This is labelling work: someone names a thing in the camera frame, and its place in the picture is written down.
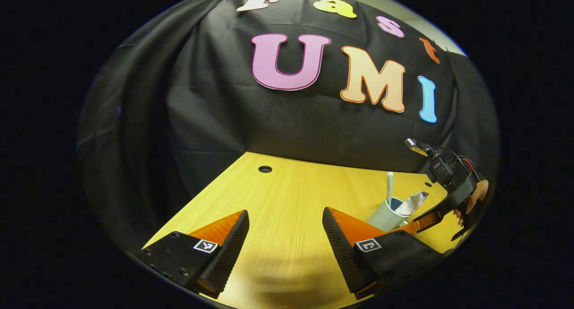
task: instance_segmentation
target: wooden table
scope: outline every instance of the wooden table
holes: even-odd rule
[[[270,166],[262,173],[260,166]],[[395,172],[393,195],[428,198],[409,220],[445,196],[426,174]],[[343,275],[322,227],[326,206],[366,221],[386,197],[386,172],[317,164],[245,153],[168,221],[143,247],[172,231],[190,233],[246,209],[250,229],[224,291],[216,300],[239,309],[333,309],[358,301]],[[416,234],[438,252],[461,228],[455,215]]]

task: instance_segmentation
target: white cup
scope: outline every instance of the white cup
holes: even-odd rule
[[[397,227],[406,225],[407,224],[406,220],[410,216],[399,215],[398,213],[395,212],[395,210],[402,203],[403,203],[402,200],[393,197],[393,199],[391,200],[391,205],[389,205],[389,203],[387,203],[387,200],[385,199],[385,202],[383,202],[379,206],[379,208],[375,211],[375,213],[373,213],[373,215],[371,215],[371,217],[367,219],[367,223],[382,231],[390,231]]]

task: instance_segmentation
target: pink letter u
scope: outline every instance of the pink letter u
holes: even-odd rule
[[[296,74],[283,74],[277,70],[277,58],[287,35],[269,33],[253,37],[253,78],[274,90],[293,91],[311,86],[319,76],[322,50],[330,44],[330,39],[321,35],[300,35],[298,40],[305,45],[301,70]]]

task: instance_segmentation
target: hand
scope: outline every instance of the hand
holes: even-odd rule
[[[482,180],[481,182],[476,183],[476,189],[474,190],[474,192],[472,193],[472,195],[470,196],[470,199],[468,199],[468,207],[467,207],[467,211],[466,213],[470,213],[470,211],[474,208],[474,205],[476,205],[476,201],[477,200],[484,200],[484,197],[486,197],[486,192],[488,192],[488,180]],[[453,212],[453,214],[455,214],[457,216],[457,218],[459,218],[459,225],[463,225],[463,219],[462,219],[462,213],[460,210],[455,209]]]

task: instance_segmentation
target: yellow wooden tabletop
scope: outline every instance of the yellow wooden tabletop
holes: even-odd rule
[[[262,173],[260,166],[272,171]],[[215,301],[239,309],[338,309],[349,293],[322,227],[326,206],[366,221],[386,198],[386,172],[245,153],[191,200],[143,247],[172,231],[190,233],[246,209],[250,228],[224,291]],[[429,193],[409,220],[446,196],[426,174],[394,172],[393,196]],[[438,252],[461,228],[455,215],[415,236]]]

